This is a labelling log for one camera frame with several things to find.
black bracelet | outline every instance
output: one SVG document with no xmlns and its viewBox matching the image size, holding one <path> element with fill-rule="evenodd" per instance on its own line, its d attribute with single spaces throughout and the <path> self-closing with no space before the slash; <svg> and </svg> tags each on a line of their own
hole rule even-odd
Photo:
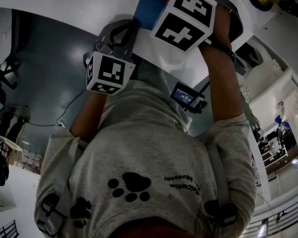
<svg viewBox="0 0 298 238">
<path fill-rule="evenodd" d="M 212 38 L 211 42 L 212 42 L 211 46 L 228 54 L 231 60 L 233 61 L 233 63 L 235 63 L 236 55 L 234 52 L 230 50 L 230 48 L 228 48 L 226 45 L 222 44 L 221 42 L 217 41 L 215 38 Z"/>
</svg>

railing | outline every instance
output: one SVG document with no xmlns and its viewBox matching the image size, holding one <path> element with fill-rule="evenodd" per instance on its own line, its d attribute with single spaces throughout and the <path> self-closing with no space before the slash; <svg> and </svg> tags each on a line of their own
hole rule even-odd
<svg viewBox="0 0 298 238">
<path fill-rule="evenodd" d="M 263 220 L 252 222 L 243 231 L 241 238 L 262 238 L 279 233 L 298 222 L 298 202 L 287 209 Z"/>
<path fill-rule="evenodd" d="M 15 220 L 0 228 L 0 238 L 16 238 L 18 236 Z"/>
</svg>

black paw print graphic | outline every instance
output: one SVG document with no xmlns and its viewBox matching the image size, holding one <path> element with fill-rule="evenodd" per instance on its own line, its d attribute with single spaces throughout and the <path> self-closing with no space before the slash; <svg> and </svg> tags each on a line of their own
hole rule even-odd
<svg viewBox="0 0 298 238">
<path fill-rule="evenodd" d="M 138 195 L 135 192 L 144 191 L 151 185 L 151 180 L 149 178 L 138 175 L 137 173 L 124 173 L 122 175 L 122 179 L 124 180 L 127 190 L 132 192 L 125 196 L 125 200 L 127 202 L 133 202 L 134 200 L 136 200 L 138 198 Z M 118 185 L 119 181 L 117 179 L 111 179 L 108 182 L 109 188 L 117 188 Z M 117 188 L 113 191 L 113 197 L 121 197 L 123 194 L 124 190 L 122 188 Z M 149 193 L 142 192 L 140 194 L 141 201 L 148 201 L 149 199 Z"/>
<path fill-rule="evenodd" d="M 74 226 L 77 228 L 83 228 L 87 223 L 86 219 L 89 220 L 91 215 L 88 210 L 91 209 L 91 203 L 86 201 L 85 198 L 79 197 L 76 204 L 70 209 L 69 215 L 73 219 L 84 219 L 84 223 L 79 220 L 74 222 Z"/>
</svg>

white cube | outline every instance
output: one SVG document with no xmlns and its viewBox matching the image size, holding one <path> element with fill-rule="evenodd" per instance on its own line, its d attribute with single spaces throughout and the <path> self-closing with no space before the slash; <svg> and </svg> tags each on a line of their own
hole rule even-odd
<svg viewBox="0 0 298 238">
<path fill-rule="evenodd" d="M 213 33 L 216 5 L 214 0 L 169 0 L 150 36 L 187 54 Z"/>
<path fill-rule="evenodd" d="M 94 52 L 87 65 L 87 90 L 113 95 L 127 85 L 135 64 Z"/>
</svg>

forearm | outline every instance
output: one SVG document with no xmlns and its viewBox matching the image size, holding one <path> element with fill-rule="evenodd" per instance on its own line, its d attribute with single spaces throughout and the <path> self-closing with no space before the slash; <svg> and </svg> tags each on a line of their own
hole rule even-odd
<svg viewBox="0 0 298 238">
<path fill-rule="evenodd" d="M 75 118 L 70 132 L 85 142 L 90 142 L 96 135 L 99 121 L 103 113 L 107 95 L 90 92 L 84 106 Z"/>
<path fill-rule="evenodd" d="M 199 47 L 208 66 L 214 121 L 242 114 L 242 102 L 234 64 L 230 57 L 208 44 Z"/>
</svg>

